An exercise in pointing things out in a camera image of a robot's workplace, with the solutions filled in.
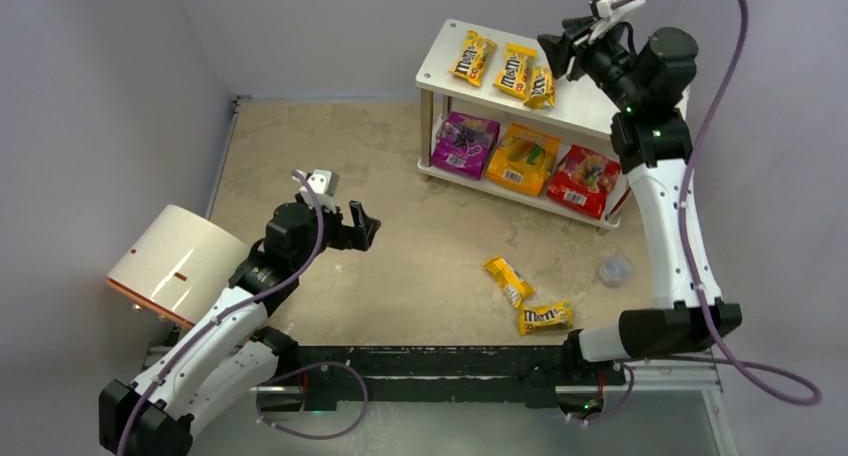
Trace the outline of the yellow m&m bag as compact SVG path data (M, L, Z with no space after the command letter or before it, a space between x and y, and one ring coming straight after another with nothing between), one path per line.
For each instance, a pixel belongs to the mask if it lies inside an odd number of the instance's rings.
M544 306L521 305L518 308L518 331L521 336L544 330L570 329L573 320L570 300Z
M483 263L483 269L493 278L509 303L518 308L528 297L536 293L535 288L524 279L503 257L495 257Z
M513 43L505 46L504 64L492 86L517 99L523 100L528 92L528 80L537 51Z
M463 47L456 61L448 72L467 83L479 87L489 58L496 51L497 44L473 30L468 30L463 41Z
M529 91L523 104L531 109L545 109L555 106L555 79L549 67L542 65L533 67Z

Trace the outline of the orange candy bag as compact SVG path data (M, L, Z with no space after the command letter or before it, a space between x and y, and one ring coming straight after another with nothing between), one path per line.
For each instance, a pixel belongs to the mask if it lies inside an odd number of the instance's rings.
M551 177L560 144L556 137L511 123L489 160L485 176L509 190L537 197Z

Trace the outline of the red candy bag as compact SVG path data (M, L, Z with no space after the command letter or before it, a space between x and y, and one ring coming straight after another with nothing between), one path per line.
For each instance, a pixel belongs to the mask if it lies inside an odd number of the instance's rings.
M620 174L618 162L589 148L571 145L553 173L546 196L599 220Z

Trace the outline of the purple candy bag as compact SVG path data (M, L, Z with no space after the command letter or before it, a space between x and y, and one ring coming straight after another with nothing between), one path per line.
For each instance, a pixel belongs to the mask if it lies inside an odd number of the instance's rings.
M451 112L436 133L430 163L442 170L480 180L500 134L500 123Z

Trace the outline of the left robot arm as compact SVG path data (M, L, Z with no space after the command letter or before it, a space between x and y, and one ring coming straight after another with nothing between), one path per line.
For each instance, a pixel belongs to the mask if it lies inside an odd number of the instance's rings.
M297 344L266 320L323 250L368 250L380 229L359 202L338 209L279 206L252 245L167 206L109 272L110 287L186 333L132 381L98 398L98 439L116 455L185 455L251 386L292 371Z

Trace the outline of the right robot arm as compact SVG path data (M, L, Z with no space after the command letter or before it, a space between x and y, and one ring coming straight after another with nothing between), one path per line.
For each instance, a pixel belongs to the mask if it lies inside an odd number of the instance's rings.
M563 21L560 35L537 38L554 78L589 77L615 105L611 144L638 204L648 243L654 305L625 310L615 324L571 331L570 365L695 353L742 322L710 274L694 204L689 127L678 105L696 75L698 46L685 31L663 27L635 52L614 24L592 39L596 17Z

